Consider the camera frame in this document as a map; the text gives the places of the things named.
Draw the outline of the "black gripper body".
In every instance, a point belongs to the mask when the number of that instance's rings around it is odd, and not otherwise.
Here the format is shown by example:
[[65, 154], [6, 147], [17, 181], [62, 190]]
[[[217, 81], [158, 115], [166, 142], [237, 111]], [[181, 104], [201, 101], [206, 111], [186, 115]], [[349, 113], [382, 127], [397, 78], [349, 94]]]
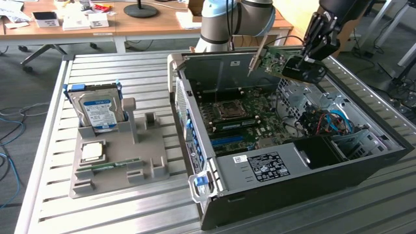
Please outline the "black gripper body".
[[370, 0], [319, 0], [319, 7], [337, 18], [337, 24], [343, 26], [355, 20], [365, 11]]

